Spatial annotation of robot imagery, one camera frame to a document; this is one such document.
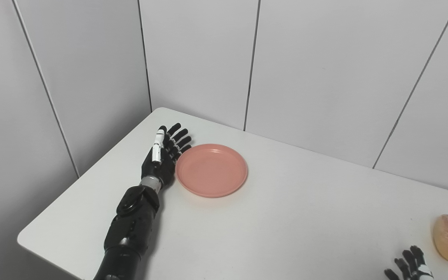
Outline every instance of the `white table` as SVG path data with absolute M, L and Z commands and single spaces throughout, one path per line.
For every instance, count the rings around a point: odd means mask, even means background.
M 139 183 L 154 133 L 176 122 L 189 129 L 193 145 L 219 143 L 238 151 L 248 179 L 223 198 L 196 196 L 179 182 L 162 191 L 160 223 L 140 279 L 385 280 L 385 268 L 397 269 L 393 259 L 418 245 L 436 279 L 448 280 L 448 262 L 431 238 L 435 218 L 448 213 L 448 190 L 166 108 L 147 117 L 23 229 L 20 245 L 92 279 L 117 204 Z

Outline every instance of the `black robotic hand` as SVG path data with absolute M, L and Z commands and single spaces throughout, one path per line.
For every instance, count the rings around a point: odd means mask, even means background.
M 161 126 L 142 165 L 138 186 L 128 188 L 117 206 L 105 238 L 105 256 L 94 280 L 133 280 L 150 241 L 160 207 L 158 192 L 174 181 L 176 161 L 191 146 L 187 129 L 177 123 L 169 131 Z
M 404 259 L 395 259 L 395 264 L 402 271 L 404 280 L 433 280 L 433 274 L 425 263 L 423 251 L 418 246 L 411 246 L 411 250 L 404 250 Z M 385 270 L 385 275 L 390 280 L 400 280 L 391 269 Z
M 142 179 L 154 177 L 160 180 L 162 188 L 172 183 L 176 161 L 182 153 L 191 148 L 187 145 L 191 141 L 191 137 L 186 136 L 187 129 L 182 129 L 174 135 L 180 128 L 181 124 L 176 123 L 169 131 L 165 126 L 158 129 L 155 143 L 142 165 Z

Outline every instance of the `robotic arm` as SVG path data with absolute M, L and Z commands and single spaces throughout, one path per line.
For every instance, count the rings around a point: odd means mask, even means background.
M 425 263 L 423 251 L 418 246 L 411 246 L 411 250 L 404 250 L 404 259 L 395 259 L 395 264 L 402 272 L 404 280 L 433 280 L 433 274 Z M 400 280 L 398 275 L 391 269 L 385 270 L 389 280 Z
M 169 131 L 158 129 L 155 143 L 142 165 L 138 186 L 128 188 L 117 206 L 117 215 L 105 238 L 105 256 L 94 280 L 133 280 L 148 249 L 155 215 L 160 207 L 158 192 L 174 181 L 176 161 L 191 148 L 187 129 L 177 123 Z

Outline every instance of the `wall seam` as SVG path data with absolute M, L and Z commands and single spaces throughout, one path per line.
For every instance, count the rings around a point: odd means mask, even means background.
M 18 20 L 20 21 L 20 26 L 22 27 L 23 34 L 25 35 L 25 39 L 27 40 L 27 44 L 28 44 L 29 49 L 30 49 L 30 53 L 32 54 L 32 58 L 34 59 L 34 63 L 36 65 L 37 71 L 39 73 L 39 77 L 41 78 L 42 85 L 44 86 L 44 91 L 46 92 L 46 96 L 48 97 L 48 101 L 49 101 L 49 104 L 51 106 L 51 110 L 53 110 L 53 115 L 55 116 L 55 120 L 56 120 L 56 123 L 58 125 L 58 129 L 60 130 L 60 133 L 62 135 L 62 139 L 63 139 L 63 141 L 65 143 L 65 147 L 67 149 L 68 156 L 70 158 L 70 161 L 72 162 L 73 170 L 75 171 L 75 174 L 76 174 L 77 178 L 79 178 L 80 177 L 79 170 L 77 169 L 77 165 L 75 164 L 74 159 L 72 157 L 72 153 L 70 151 L 70 147 L 68 145 L 67 138 L 65 137 L 65 133 L 63 131 L 62 124 L 60 122 L 60 119 L 58 118 L 58 114 L 57 114 L 57 111 L 55 109 L 55 105 L 53 104 L 53 100 L 52 100 L 51 95 L 49 93 L 49 89 L 48 89 L 48 86 L 46 84 L 46 81 L 44 80 L 44 76 L 42 74 L 41 65 L 39 64 L 39 62 L 37 60 L 37 57 L 36 57 L 36 54 L 35 54 L 35 51 L 34 51 L 34 47 L 32 46 L 32 43 L 30 41 L 30 37 L 28 35 L 27 28 L 25 27 L 25 23 L 23 22 L 23 18 L 22 18 L 22 14 L 21 14 L 20 8 L 18 7 L 18 3 L 16 2 L 16 0 L 11 0 L 11 2 L 13 2 L 13 6 L 14 6 L 16 14 L 18 16 Z
M 402 117 L 402 114 L 404 113 L 404 110 L 405 110 L 406 107 L 407 107 L 407 104 L 409 103 L 409 101 L 410 101 L 412 95 L 414 94 L 414 91 L 416 90 L 416 87 L 417 87 L 419 81 L 421 80 L 421 77 L 423 76 L 423 73 L 425 73 L 425 70 L 426 70 L 426 68 L 428 67 L 428 64 L 429 64 L 429 62 L 430 62 L 430 60 L 431 60 L 433 54 L 435 53 L 435 50 L 437 49 L 437 46 L 439 45 L 440 40 L 442 39 L 443 34 L 445 33 L 447 27 L 448 27 L 448 20 L 447 20 L 447 23 L 445 24 L 445 26 L 443 27 L 442 32 L 440 33 L 439 39 L 438 39 L 437 42 L 435 43 L 435 45 L 434 45 L 434 47 L 433 47 L 433 49 L 432 49 L 430 55 L 428 56 L 428 59 L 426 60 L 425 66 L 424 66 L 423 69 L 421 70 L 421 73 L 419 74 L 418 79 L 416 80 L 416 83 L 414 84 L 414 86 L 413 86 L 413 88 L 412 88 L 412 90 L 411 90 L 411 93 L 409 94 L 409 97 L 408 97 L 407 100 L 405 101 L 404 106 L 402 107 L 402 110 L 400 111 L 400 114 L 399 114 L 399 116 L 397 117 L 397 120 L 395 121 L 395 124 L 393 124 L 393 127 L 392 127 L 392 129 L 391 129 L 391 131 L 390 131 L 390 134 L 388 135 L 388 137 L 387 137 L 385 143 L 383 144 L 383 147 L 382 147 L 380 153 L 378 154 L 378 158 L 376 158 L 376 161 L 375 161 L 374 164 L 373 164 L 373 167 L 372 167 L 373 169 L 375 169 L 376 164 L 378 163 L 378 161 L 379 161 L 379 159 L 380 159 L 380 157 L 381 157 L 381 154 L 383 154 L 383 151 L 384 151 L 384 149 L 386 148 L 386 145 L 388 144 L 388 141 L 390 140 L 391 136 L 393 135 L 393 131 L 395 131 L 395 129 L 396 129 L 396 127 L 397 127 L 397 124 L 399 123 L 400 118 Z
M 146 71 L 146 84 L 148 86 L 148 99 L 150 101 L 150 111 L 153 113 L 153 104 L 151 103 L 150 79 L 148 78 L 148 62 L 146 61 L 146 47 L 144 45 L 143 21 L 141 18 L 141 3 L 137 0 L 137 11 L 139 13 L 139 26 L 141 27 L 141 40 L 143 42 L 144 70 Z
M 252 86 L 252 73 L 254 72 L 254 60 L 255 60 L 255 49 L 256 49 L 256 43 L 257 43 L 258 18 L 259 18 L 259 14 L 260 14 L 260 2 L 261 2 L 261 0 L 258 0 L 257 19 L 255 22 L 254 46 L 252 48 L 252 61 L 251 61 L 251 66 L 250 66 L 250 79 L 248 81 L 247 106 L 245 108 L 245 120 L 243 122 L 243 131 L 246 131 L 246 129 L 247 129 L 247 119 L 249 116 L 250 89 Z

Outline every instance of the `white thumb segment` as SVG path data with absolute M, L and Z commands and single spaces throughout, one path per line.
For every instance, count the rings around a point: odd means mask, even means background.
M 418 270 L 421 271 L 422 273 L 426 273 L 429 275 L 421 275 L 421 277 L 419 277 L 419 280 L 433 280 L 433 275 L 432 271 L 428 268 L 428 266 L 426 264 L 422 264 L 421 266 L 418 267 Z
M 157 135 L 155 135 L 155 143 L 153 143 L 153 153 L 151 153 L 151 161 L 161 162 L 162 156 L 160 155 L 160 151 L 163 148 L 163 139 L 165 136 L 165 132 L 162 129 L 157 131 Z

